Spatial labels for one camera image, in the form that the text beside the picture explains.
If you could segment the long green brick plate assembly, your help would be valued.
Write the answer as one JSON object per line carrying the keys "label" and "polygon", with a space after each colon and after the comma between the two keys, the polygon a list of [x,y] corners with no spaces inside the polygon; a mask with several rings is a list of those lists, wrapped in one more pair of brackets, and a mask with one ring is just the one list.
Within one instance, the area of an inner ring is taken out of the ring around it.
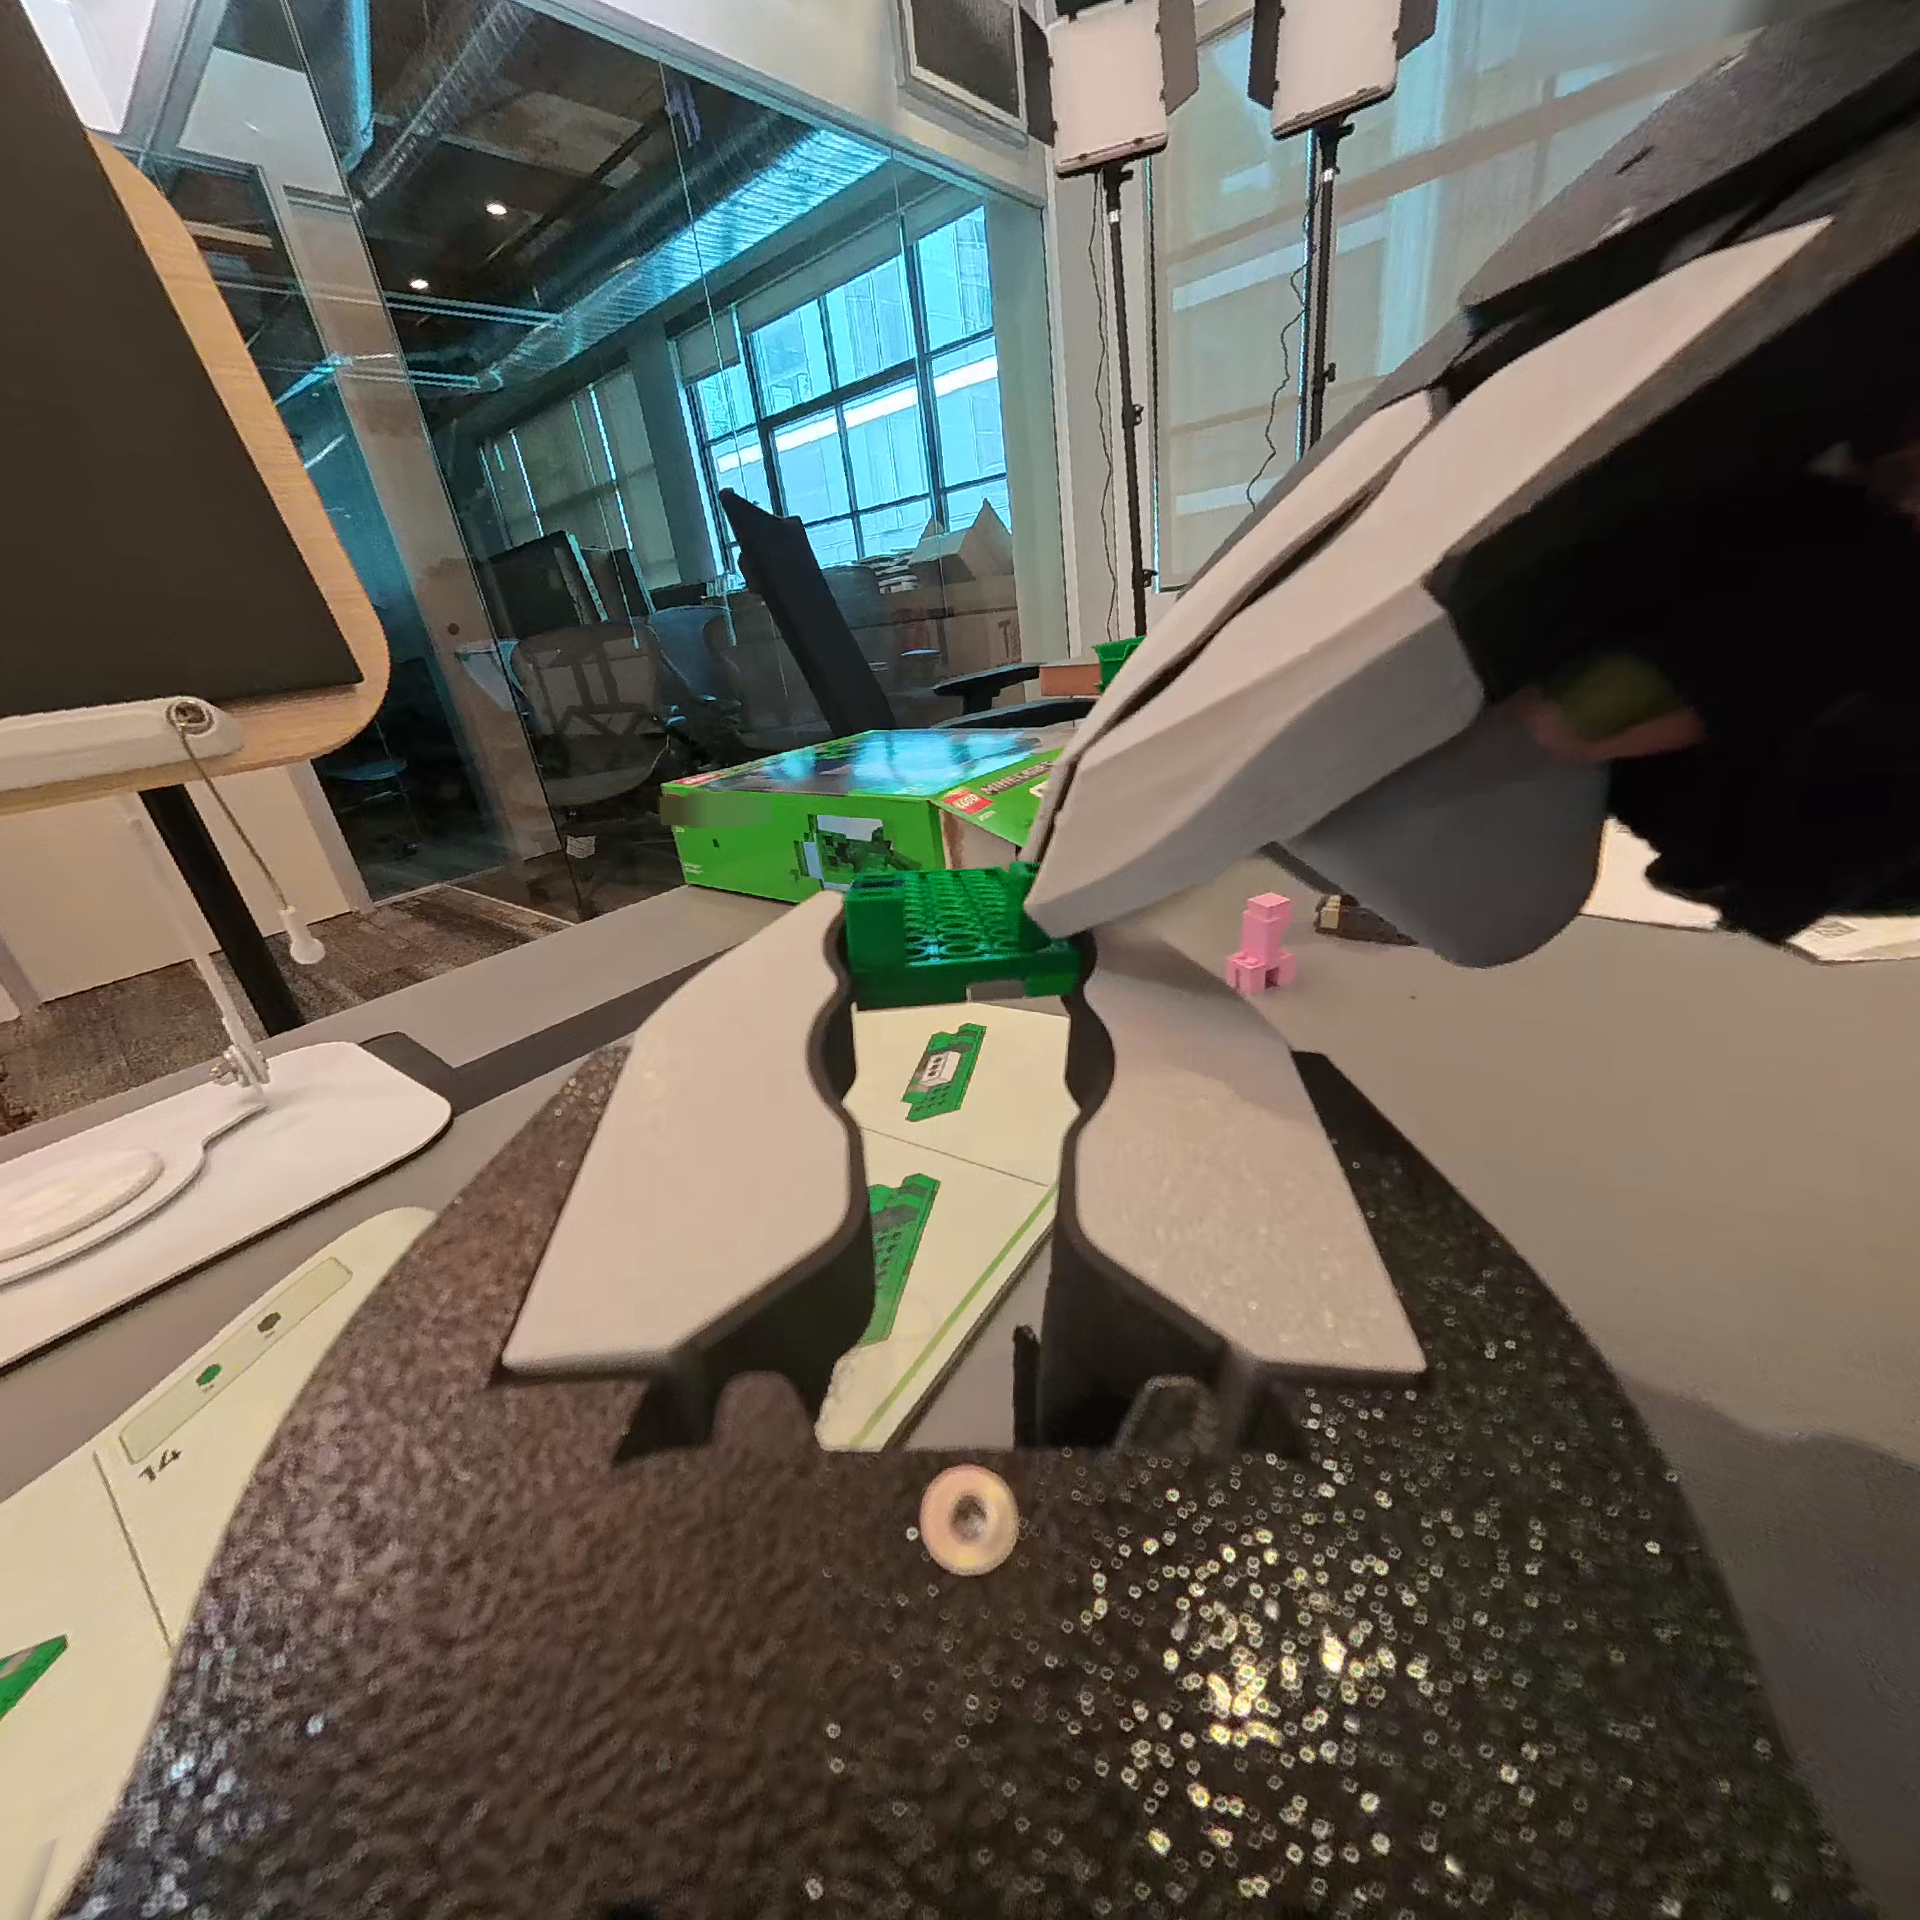
{"label": "long green brick plate assembly", "polygon": [[844,892],[844,945],[860,1009],[958,1003],[971,988],[1069,996],[1088,959],[1026,916],[1038,864],[875,871]]}

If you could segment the green toy set box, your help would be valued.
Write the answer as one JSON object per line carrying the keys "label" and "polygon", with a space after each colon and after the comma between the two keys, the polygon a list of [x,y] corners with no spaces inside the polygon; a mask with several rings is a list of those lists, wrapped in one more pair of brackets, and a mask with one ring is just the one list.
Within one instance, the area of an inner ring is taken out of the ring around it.
{"label": "green toy set box", "polygon": [[878,728],[663,783],[687,884],[800,903],[1021,854],[1072,724]]}

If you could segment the tall black chair back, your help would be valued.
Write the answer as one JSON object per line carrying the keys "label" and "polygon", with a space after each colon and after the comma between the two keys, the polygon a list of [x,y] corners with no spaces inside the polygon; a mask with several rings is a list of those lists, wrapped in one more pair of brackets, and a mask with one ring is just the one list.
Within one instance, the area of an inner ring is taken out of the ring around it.
{"label": "tall black chair back", "polygon": [[893,728],[893,708],[831,599],[804,524],[768,512],[727,486],[718,503],[736,539],[742,580],[795,657],[829,736]]}

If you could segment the pink toy pig figure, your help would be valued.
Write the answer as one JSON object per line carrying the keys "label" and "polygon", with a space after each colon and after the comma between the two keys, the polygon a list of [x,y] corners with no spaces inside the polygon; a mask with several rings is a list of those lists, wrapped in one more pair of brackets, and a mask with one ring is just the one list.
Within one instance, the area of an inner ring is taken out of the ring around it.
{"label": "pink toy pig figure", "polygon": [[1285,991],[1298,973],[1298,958],[1287,948],[1291,901],[1279,893],[1248,896],[1238,913],[1238,945],[1227,955],[1222,975],[1238,996]]}

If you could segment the black stand pole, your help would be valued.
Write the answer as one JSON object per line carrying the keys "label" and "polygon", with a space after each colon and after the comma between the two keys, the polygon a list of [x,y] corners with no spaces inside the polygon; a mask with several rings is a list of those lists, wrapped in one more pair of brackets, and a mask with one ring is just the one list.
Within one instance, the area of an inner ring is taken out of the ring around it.
{"label": "black stand pole", "polygon": [[276,1037],[299,1028],[303,1015],[296,996],[275,958],[275,948],[259,929],[254,909],[228,871],[196,803],[179,783],[166,783],[142,790],[140,805],[173,859],[263,1033]]}

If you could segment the black board with wooden frame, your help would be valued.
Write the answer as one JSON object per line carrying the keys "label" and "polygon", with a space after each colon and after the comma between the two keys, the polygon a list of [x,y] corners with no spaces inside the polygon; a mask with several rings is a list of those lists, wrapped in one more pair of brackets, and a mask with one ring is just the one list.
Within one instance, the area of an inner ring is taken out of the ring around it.
{"label": "black board with wooden frame", "polygon": [[4,812],[323,757],[389,689],[379,617],[202,244],[2,12],[4,717],[188,695],[246,737]]}

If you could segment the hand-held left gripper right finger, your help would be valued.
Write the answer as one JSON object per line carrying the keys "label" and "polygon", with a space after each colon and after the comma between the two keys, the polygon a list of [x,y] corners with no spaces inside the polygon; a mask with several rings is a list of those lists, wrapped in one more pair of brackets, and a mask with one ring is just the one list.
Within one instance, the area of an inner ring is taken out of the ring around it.
{"label": "hand-held left gripper right finger", "polygon": [[1282,1033],[1143,928],[1100,928],[1068,998],[1068,1091],[1035,1437],[1140,1447],[1197,1395],[1197,1441],[1279,1433],[1285,1385],[1414,1385],[1428,1359]]}

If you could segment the black light stand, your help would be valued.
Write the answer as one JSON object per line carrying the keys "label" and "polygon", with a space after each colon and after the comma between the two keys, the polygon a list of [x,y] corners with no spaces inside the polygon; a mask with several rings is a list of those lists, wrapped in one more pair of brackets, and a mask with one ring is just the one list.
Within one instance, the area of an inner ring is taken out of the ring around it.
{"label": "black light stand", "polygon": [[1347,134],[1336,116],[1308,131],[1309,196],[1304,208],[1302,364],[1298,453],[1304,457],[1325,430],[1331,383],[1327,329],[1336,253],[1336,149]]}
{"label": "black light stand", "polygon": [[1127,159],[1108,159],[1100,166],[1100,195],[1102,208],[1106,216],[1106,237],[1108,237],[1108,269],[1111,269],[1111,327],[1112,327],[1112,351],[1115,351],[1115,374],[1117,374],[1117,416],[1119,416],[1119,454],[1122,454],[1122,486],[1125,486],[1125,533],[1127,533],[1127,580],[1128,580],[1128,596],[1131,596],[1131,638],[1140,639],[1146,635],[1147,624],[1147,587],[1152,580],[1152,571],[1146,563],[1146,533],[1143,533],[1143,488],[1140,488],[1140,462],[1139,462],[1139,427],[1143,420],[1143,407],[1136,399],[1136,382],[1134,382],[1134,351],[1131,351],[1131,325],[1128,325],[1128,295],[1127,295],[1127,273],[1125,273],[1125,255],[1122,255],[1122,216],[1119,216],[1119,200],[1122,188],[1131,179],[1134,169]]}

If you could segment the person's right hand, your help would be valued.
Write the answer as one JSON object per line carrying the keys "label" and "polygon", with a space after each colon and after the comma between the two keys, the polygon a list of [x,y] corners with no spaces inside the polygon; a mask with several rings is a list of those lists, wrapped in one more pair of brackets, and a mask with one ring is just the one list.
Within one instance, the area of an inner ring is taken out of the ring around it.
{"label": "person's right hand", "polygon": [[1704,727],[1666,675],[1638,655],[1584,655],[1524,687],[1532,737],[1570,763],[1662,757],[1698,744]]}

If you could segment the building instruction booklet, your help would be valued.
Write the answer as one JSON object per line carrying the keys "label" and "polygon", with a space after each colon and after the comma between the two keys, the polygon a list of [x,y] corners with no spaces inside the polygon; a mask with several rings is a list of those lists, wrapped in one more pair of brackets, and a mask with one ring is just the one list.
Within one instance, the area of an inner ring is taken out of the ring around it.
{"label": "building instruction booklet", "polygon": [[[872,1452],[909,1431],[1051,1225],[1068,1021],[988,1000],[854,1015],[852,1033],[880,1300],[815,1433]],[[4,1915],[62,1908],[256,1462],[432,1219],[364,1215],[4,1501]]]}

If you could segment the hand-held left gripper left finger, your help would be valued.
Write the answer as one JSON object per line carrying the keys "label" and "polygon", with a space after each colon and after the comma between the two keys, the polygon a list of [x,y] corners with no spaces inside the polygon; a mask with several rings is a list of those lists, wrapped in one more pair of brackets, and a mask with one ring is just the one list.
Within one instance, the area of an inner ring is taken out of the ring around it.
{"label": "hand-held left gripper left finger", "polygon": [[620,1457],[696,1449],[738,1376],[806,1416],[872,1318],[844,901],[819,893],[634,1033],[500,1353],[514,1377],[634,1377]]}

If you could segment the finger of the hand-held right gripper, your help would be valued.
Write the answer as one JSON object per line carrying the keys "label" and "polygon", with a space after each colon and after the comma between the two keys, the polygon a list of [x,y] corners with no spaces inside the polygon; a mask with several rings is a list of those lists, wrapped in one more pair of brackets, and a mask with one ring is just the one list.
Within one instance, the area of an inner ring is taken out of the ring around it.
{"label": "finger of the hand-held right gripper", "polygon": [[1438,388],[1422,388],[1367,413],[1354,413],[1269,492],[1237,536],[1226,542],[1173,599],[1158,625],[1143,638],[1094,702],[1090,717],[1075,732],[1047,777],[1045,817],[1059,817],[1064,812],[1064,792],[1077,763],[1098,740],[1155,699],[1229,617],[1269,592],[1285,567],[1302,559],[1311,542],[1360,510],[1447,407]]}
{"label": "finger of the hand-held right gripper", "polygon": [[1125,919],[1476,723],[1482,675],[1434,571],[1829,223],[1693,257],[1447,401],[1360,510],[1079,759],[1028,840],[1026,913],[1051,936]]}

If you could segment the grey mesh office chair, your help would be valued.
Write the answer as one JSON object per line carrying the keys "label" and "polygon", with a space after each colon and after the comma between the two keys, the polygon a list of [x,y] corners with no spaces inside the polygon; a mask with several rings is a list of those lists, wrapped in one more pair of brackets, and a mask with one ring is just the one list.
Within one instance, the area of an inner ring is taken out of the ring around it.
{"label": "grey mesh office chair", "polygon": [[680,686],[644,617],[517,639],[507,660],[546,809],[564,840],[666,843],[668,783],[694,768]]}

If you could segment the cardboard boxes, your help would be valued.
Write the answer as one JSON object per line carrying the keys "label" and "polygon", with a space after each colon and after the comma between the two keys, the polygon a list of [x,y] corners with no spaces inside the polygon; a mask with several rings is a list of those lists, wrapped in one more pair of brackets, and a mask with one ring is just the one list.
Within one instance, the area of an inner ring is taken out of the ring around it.
{"label": "cardboard boxes", "polygon": [[997,504],[982,500],[967,526],[950,529],[930,524],[914,551],[880,575],[880,603],[950,675],[1014,663],[1021,655],[1014,549]]}

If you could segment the white clip bar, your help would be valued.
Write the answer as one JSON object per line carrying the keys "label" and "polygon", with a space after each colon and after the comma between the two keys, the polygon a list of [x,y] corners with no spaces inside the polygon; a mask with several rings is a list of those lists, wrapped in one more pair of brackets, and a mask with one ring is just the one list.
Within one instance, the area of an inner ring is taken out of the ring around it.
{"label": "white clip bar", "polygon": [[244,750],[228,711],[192,697],[36,711],[2,720],[2,790],[36,792]]}

